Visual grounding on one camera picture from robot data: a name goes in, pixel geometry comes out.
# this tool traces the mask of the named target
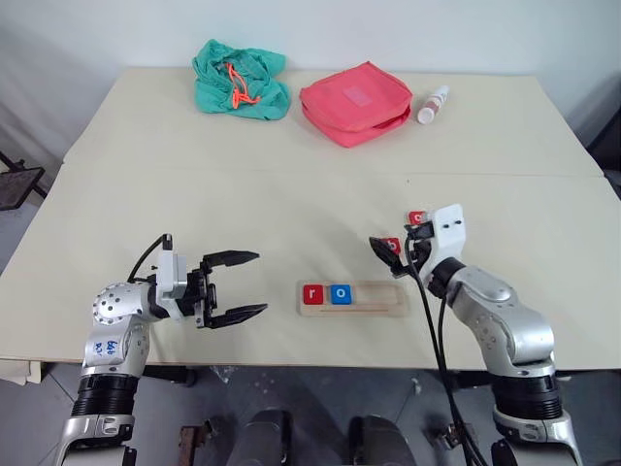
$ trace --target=pink zipper pouch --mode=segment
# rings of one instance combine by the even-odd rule
[[[404,124],[412,93],[370,61],[304,87],[306,118],[335,143],[352,148]]]

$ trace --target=green cloth bag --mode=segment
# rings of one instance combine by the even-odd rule
[[[195,100],[208,114],[231,114],[237,117],[281,119],[289,110],[291,98],[284,83],[273,76],[284,68],[284,55],[261,49],[231,49],[211,39],[192,60],[196,72]],[[248,95],[261,100],[256,104],[240,102],[233,108],[235,87],[226,64],[231,63],[245,80]]]

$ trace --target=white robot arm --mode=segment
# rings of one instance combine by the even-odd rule
[[[466,242],[462,208],[428,213],[407,225],[409,263],[421,281],[473,332],[493,376],[494,421],[504,440],[494,444],[498,465],[581,466],[570,415],[561,405],[553,362],[554,336],[543,316],[522,305],[507,283],[459,261]],[[411,275],[399,257],[376,238],[376,255],[397,278]]]
[[[162,245],[155,275],[135,277],[147,256]],[[84,349],[78,399],[65,421],[55,466],[131,466],[136,451],[123,445],[134,428],[134,394],[148,357],[149,326],[162,318],[193,318],[198,328],[241,323],[267,308],[254,304],[213,316],[217,307],[212,267],[243,264],[259,255],[227,250],[203,256],[187,273],[185,258],[162,235],[139,259],[127,282],[102,289],[92,304],[93,329]]]

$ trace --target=orange drawstring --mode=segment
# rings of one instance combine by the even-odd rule
[[[245,85],[244,78],[242,78],[242,76],[233,69],[233,65],[231,63],[226,64],[226,69],[229,72],[229,78],[231,80],[231,83],[233,83],[233,86],[235,87],[235,89],[233,89],[234,109],[237,109],[240,106],[240,102],[246,102],[247,104],[256,104],[259,100],[261,100],[260,96],[257,96],[256,99],[250,98],[250,96],[248,95],[248,86]],[[244,88],[243,93],[240,92],[240,89],[237,86],[237,82],[235,81],[236,78],[239,80],[239,82],[242,84],[242,87]]]

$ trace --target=white wall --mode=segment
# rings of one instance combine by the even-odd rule
[[[0,148],[54,172],[123,67],[209,38],[295,68],[535,74],[589,142],[621,101],[620,29],[620,0],[2,0]]]

